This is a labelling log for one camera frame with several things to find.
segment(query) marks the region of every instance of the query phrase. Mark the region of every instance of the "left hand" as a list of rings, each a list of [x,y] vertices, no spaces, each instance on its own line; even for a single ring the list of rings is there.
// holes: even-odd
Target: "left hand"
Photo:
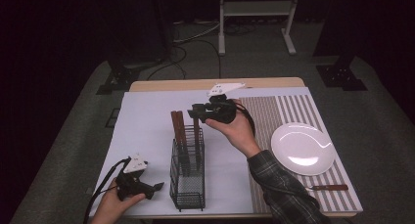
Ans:
[[[146,195],[138,194],[125,201],[120,201],[117,195],[116,182],[115,179],[113,179],[109,186],[109,190],[104,193],[101,202],[98,205],[98,209],[92,218],[91,224],[113,224],[128,208],[145,198]]]

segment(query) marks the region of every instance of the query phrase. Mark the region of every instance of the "hand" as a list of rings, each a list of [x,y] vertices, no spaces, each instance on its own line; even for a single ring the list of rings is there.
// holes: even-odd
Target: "hand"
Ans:
[[[233,101],[237,104],[241,103],[239,100]],[[246,157],[252,157],[261,151],[255,141],[250,122],[243,113],[237,111],[235,119],[229,124],[221,123],[210,118],[205,123],[211,128],[223,133],[229,142]]]
[[[113,224],[129,207],[146,198],[146,195],[138,194],[122,202],[116,193],[117,189],[114,179],[109,186],[109,190],[104,193],[91,224]]]

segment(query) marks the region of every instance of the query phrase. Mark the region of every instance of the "white plate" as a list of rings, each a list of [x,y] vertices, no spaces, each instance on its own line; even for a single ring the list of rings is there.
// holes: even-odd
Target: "white plate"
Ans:
[[[329,136],[303,123],[283,124],[271,138],[277,159],[301,175],[318,175],[327,171],[335,160],[335,148]]]

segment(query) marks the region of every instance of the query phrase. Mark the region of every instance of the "striped placemat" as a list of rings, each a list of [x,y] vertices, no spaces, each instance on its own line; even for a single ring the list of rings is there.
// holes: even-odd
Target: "striped placemat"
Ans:
[[[311,95],[245,97],[241,98],[241,101],[254,119],[256,140],[263,150],[266,149],[272,152],[272,134],[279,126],[286,123],[306,123],[319,129],[323,133],[327,133]],[[337,153],[333,166],[323,174],[317,176],[302,176],[294,172],[292,174],[304,186],[348,184],[348,191],[309,192],[320,202],[323,213],[359,212],[363,210]],[[250,184],[254,212],[269,213],[270,209],[262,198],[262,190],[251,175]]]

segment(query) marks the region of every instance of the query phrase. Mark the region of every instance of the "knife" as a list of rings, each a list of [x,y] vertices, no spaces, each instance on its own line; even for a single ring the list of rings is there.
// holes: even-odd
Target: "knife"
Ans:
[[[311,186],[305,187],[308,191],[347,191],[348,186],[347,184],[341,185],[318,185],[318,186]]]

